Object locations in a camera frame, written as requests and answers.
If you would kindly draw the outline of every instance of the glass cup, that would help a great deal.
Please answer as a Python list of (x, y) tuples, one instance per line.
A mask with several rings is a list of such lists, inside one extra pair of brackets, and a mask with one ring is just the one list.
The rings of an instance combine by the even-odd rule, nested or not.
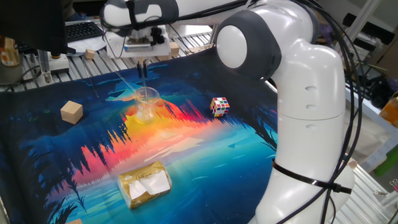
[(136, 121), (147, 124), (154, 120), (156, 115), (159, 93), (151, 87), (141, 87), (134, 92), (136, 97)]

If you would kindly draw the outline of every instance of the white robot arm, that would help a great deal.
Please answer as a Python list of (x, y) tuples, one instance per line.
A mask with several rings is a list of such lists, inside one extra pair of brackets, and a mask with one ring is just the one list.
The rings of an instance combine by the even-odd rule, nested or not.
[[(234, 2), (237, 7), (232, 10), (199, 19), (189, 17)], [(246, 1), (232, 0), (141, 0), (134, 3), (129, 10), (124, 1), (109, 0), (103, 20), (111, 25), (110, 28), (131, 26), (133, 22), (144, 30), (148, 29), (145, 23), (150, 26), (159, 20), (172, 22), (179, 18), (187, 18), (179, 21), (184, 24), (220, 24), (216, 48), (221, 62), (238, 75), (257, 80), (272, 77), (275, 81), (279, 143), (267, 190), (250, 223), (280, 223), (313, 198), (322, 189), (319, 183), (329, 182), (337, 166), (343, 145), (345, 112), (343, 64), (333, 49), (312, 44), (317, 37), (317, 19), (313, 12), (288, 0), (255, 1), (251, 2), (250, 9), (246, 9)], [(118, 34), (117, 31), (112, 38), (134, 36), (132, 32)], [(164, 30), (162, 35), (167, 42)], [(137, 56), (149, 54), (156, 54), (154, 48), (133, 53)], [(313, 182), (303, 181), (302, 177)], [(335, 183), (352, 189), (352, 170), (346, 167)], [(325, 195), (286, 223), (319, 223)], [(333, 192), (331, 197), (339, 210), (349, 194)], [(329, 203), (326, 220), (332, 214), (333, 207)]]

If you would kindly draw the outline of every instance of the computer monitor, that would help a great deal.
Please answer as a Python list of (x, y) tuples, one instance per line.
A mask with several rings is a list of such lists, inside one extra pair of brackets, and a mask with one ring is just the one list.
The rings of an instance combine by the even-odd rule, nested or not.
[(35, 49), (66, 54), (62, 0), (0, 0), (0, 35)]

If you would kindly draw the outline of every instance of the brown bottle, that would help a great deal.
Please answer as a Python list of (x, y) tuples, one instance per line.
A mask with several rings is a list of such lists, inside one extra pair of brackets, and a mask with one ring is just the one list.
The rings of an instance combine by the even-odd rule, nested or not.
[(21, 59), (16, 49), (15, 40), (0, 36), (0, 56), (1, 62), (8, 67), (19, 65)]

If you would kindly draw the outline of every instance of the keyboard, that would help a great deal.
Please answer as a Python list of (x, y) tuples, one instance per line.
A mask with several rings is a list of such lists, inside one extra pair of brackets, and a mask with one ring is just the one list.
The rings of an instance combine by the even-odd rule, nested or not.
[[(68, 43), (102, 35), (102, 30), (94, 22), (81, 22), (67, 25), (66, 30)], [(32, 53), (35, 50), (31, 46), (22, 42), (17, 43), (17, 49), (19, 53)]]
[(67, 26), (67, 42), (84, 40), (102, 35), (102, 30), (94, 22), (81, 22)]

